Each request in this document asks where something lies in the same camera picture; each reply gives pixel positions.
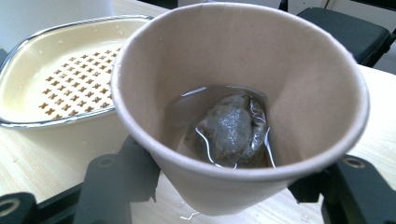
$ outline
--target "cup rim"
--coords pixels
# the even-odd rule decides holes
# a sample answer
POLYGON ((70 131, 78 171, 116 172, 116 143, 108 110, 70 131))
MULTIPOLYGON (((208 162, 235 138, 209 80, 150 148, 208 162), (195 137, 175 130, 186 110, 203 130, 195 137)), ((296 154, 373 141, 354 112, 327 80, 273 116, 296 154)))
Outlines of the cup rim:
MULTIPOLYGON (((221 5, 221 6, 234 6, 234 7, 244 7, 244 8, 258 8, 259 10, 263 10, 266 12, 276 12, 278 16, 287 17, 289 19, 295 20, 295 22, 304 23, 305 25, 312 26, 312 23, 305 21, 301 18, 292 16, 286 12, 279 11, 277 9, 261 7, 261 6, 253 6, 249 4, 240 4, 240 3, 205 3, 207 5, 221 5)), ((165 12, 157 18, 154 18, 152 21, 145 24, 138 31, 136 31, 133 35, 129 37, 126 41, 122 49, 120 50, 119 56, 115 61, 115 65, 112 72, 111 79, 111 90, 114 105, 116 107, 116 111, 124 124, 124 126, 128 129, 130 135, 135 138, 135 140, 142 145, 142 147, 147 148, 148 151, 155 156, 160 156, 165 162, 171 163, 176 167, 187 170, 191 173, 196 173, 200 175, 206 175, 215 177, 223 180, 240 180, 245 182, 262 182, 262 181, 280 181, 289 179, 295 180, 305 175, 313 174, 321 172, 323 169, 328 167, 329 165, 336 162, 339 158, 341 158, 347 151, 352 149, 356 142, 359 140, 361 134, 364 131, 366 126, 368 117, 369 117, 369 92, 367 90, 367 86, 365 84, 364 78, 361 74, 361 70, 356 64, 355 60, 351 56, 351 54, 336 41, 332 36, 330 36, 325 31, 316 27, 315 25, 312 27, 315 32, 319 32, 323 35, 323 37, 330 38, 334 43, 334 46, 338 49, 338 53, 340 56, 344 57, 346 60, 347 67, 349 70, 349 74, 355 79, 356 86, 360 86, 356 88, 358 95, 360 98, 356 99, 356 116, 351 121, 351 126, 346 130, 346 136, 338 141, 333 146, 329 147, 326 151, 319 153, 316 156, 313 156, 309 159, 298 161, 292 164, 287 164, 283 166, 279 166, 274 168, 252 168, 252 169, 233 169, 226 167, 216 167, 212 164, 208 164, 203 161, 198 161, 195 159, 188 158, 183 156, 173 149, 166 147, 161 144, 153 137, 151 137, 148 133, 146 133, 141 126, 134 120, 134 118, 129 114, 128 109, 125 105, 125 99, 121 94, 120 84, 120 67, 117 64, 122 64, 125 60, 124 55, 128 51, 128 48, 136 36, 139 36, 147 27, 150 26, 151 23, 157 22, 164 17, 169 16, 169 14, 174 13, 174 11, 180 11, 193 7, 202 7, 203 4, 191 5, 187 7, 179 7, 177 9, 165 12)))

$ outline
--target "black chair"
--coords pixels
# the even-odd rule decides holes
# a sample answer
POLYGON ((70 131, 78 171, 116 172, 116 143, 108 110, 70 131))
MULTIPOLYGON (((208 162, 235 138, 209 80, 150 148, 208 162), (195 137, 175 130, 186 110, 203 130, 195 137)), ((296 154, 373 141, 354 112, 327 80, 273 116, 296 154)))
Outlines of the black chair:
MULTIPOLYGON (((288 11, 288 1, 282 0, 279 9, 288 11)), ((368 67, 373 67, 396 39, 396 29, 391 34, 382 26, 329 9, 310 7, 297 16, 330 33, 358 64, 368 67)))

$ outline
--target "wooden table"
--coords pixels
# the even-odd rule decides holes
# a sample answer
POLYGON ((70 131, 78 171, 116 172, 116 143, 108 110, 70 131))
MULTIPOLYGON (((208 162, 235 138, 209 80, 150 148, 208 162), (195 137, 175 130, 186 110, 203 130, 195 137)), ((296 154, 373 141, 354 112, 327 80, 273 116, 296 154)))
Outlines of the wooden table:
MULTIPOLYGON (((133 0, 113 3, 117 14, 157 16, 166 11, 133 0)), ((361 140, 349 153, 371 162, 396 189, 396 76, 363 66, 360 69, 370 91, 371 114, 361 140)), ((42 202, 80 183, 85 175, 81 167, 89 161, 76 166, 52 152, 36 148, 16 131, 0 129, 0 195, 29 191, 42 202)), ((285 189, 243 213, 207 217, 195 214, 161 175, 157 202, 132 203, 132 212, 134 223, 322 223, 320 205, 297 204, 285 189)))

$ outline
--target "tea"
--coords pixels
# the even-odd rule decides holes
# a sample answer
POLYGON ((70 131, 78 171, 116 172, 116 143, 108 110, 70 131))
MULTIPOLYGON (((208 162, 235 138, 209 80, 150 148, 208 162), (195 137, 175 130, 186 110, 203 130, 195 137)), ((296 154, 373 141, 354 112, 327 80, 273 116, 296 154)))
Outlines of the tea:
POLYGON ((209 86, 181 94, 165 109, 163 142, 220 167, 275 167, 268 144, 265 95, 209 86))

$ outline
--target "tea bag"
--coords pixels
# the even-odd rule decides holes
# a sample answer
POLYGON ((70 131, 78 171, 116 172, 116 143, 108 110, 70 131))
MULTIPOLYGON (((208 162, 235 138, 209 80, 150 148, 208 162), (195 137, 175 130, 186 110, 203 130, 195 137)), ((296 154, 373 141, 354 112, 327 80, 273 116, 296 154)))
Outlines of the tea bag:
POLYGON ((263 108, 247 94, 225 97, 192 124, 184 143, 202 161, 231 168, 266 166, 263 108))

